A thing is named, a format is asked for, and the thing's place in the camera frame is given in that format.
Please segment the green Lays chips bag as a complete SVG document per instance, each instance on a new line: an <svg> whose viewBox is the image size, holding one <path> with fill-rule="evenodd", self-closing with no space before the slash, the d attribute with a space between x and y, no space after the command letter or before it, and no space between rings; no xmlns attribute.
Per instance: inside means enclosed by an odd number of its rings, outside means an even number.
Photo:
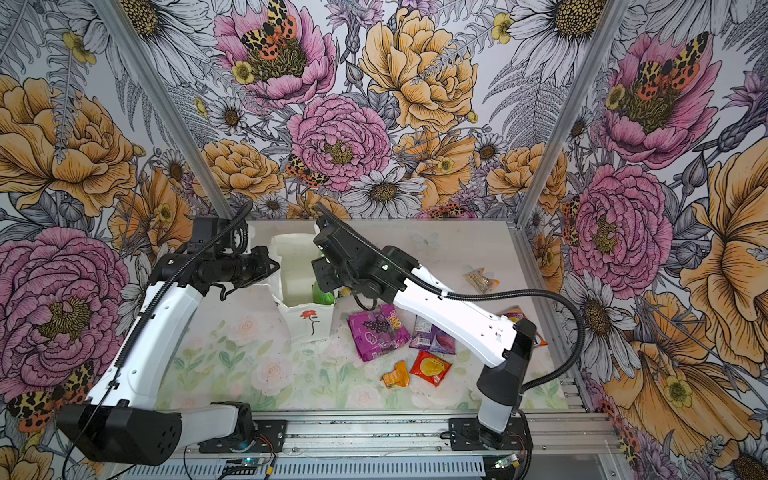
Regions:
<svg viewBox="0 0 768 480"><path fill-rule="evenodd" d="M324 256L311 262L315 281L312 285L313 302L320 305L336 303L335 279L332 265Z"/></svg>

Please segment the magenta snack bag yellow letters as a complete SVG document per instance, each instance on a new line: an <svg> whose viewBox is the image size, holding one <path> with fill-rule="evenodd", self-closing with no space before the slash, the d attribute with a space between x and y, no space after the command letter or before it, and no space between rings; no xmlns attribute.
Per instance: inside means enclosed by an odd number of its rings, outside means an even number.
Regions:
<svg viewBox="0 0 768 480"><path fill-rule="evenodd" d="M411 335L394 305L353 314L348 319L354 344L363 362L373 361L410 342Z"/></svg>

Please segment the white paper bag red flower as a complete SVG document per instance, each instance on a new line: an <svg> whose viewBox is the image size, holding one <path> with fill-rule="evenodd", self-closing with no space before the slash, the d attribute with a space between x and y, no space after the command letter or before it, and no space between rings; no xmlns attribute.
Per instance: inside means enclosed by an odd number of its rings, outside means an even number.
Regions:
<svg viewBox="0 0 768 480"><path fill-rule="evenodd" d="M259 233L249 227L249 245L265 246L278 272L248 287L237 304L258 326L280 323L290 344L299 346L327 339L331 334L336 298L322 299L312 262L321 257L310 233Z"/></svg>

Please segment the purple white snack bag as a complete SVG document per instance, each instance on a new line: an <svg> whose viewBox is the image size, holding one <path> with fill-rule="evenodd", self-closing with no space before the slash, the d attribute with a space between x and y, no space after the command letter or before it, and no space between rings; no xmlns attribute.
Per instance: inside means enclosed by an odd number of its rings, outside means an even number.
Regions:
<svg viewBox="0 0 768 480"><path fill-rule="evenodd" d="M417 317L409 347L433 354L454 355L455 339L428 320Z"/></svg>

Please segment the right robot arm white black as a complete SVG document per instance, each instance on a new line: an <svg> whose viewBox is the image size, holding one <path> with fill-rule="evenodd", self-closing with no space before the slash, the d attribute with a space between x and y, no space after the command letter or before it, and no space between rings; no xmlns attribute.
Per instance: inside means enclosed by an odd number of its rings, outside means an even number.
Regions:
<svg viewBox="0 0 768 480"><path fill-rule="evenodd" d="M502 433L519 408L536 335L530 321L512 322L456 298L447 285L405 251L379 249L354 232L317 227L313 243L322 257L312 262L323 292L348 287L370 300L394 305L430 321L479 358L482 394L478 421Z"/></svg>

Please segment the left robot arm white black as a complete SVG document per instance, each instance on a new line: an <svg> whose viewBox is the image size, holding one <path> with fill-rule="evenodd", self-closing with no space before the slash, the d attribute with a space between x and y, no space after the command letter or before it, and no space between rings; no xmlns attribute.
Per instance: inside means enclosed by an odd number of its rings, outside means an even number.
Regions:
<svg viewBox="0 0 768 480"><path fill-rule="evenodd" d="M264 246L241 254L199 250L163 256L117 357L83 403L60 411L59 429L73 449L96 462L157 466L195 444L249 447L255 426L242 402L181 411L159 411L155 405L181 337L208 291L249 287L278 269Z"/></svg>

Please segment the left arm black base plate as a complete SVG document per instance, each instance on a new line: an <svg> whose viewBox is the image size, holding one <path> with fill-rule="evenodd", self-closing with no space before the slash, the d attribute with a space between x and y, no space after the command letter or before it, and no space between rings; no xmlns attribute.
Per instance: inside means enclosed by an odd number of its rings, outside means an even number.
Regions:
<svg viewBox="0 0 768 480"><path fill-rule="evenodd" d="M281 453L286 440L287 424L286 420L253 420L252 426L244 432L200 442L198 450L202 454Z"/></svg>

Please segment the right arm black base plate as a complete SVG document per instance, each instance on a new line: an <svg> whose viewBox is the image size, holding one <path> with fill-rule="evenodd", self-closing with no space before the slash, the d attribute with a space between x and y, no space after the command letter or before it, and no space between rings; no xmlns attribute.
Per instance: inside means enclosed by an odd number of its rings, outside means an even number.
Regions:
<svg viewBox="0 0 768 480"><path fill-rule="evenodd" d="M526 419L513 416L504 431L497 433L480 424L477 418L453 417L441 438L453 451L531 451L533 442Z"/></svg>

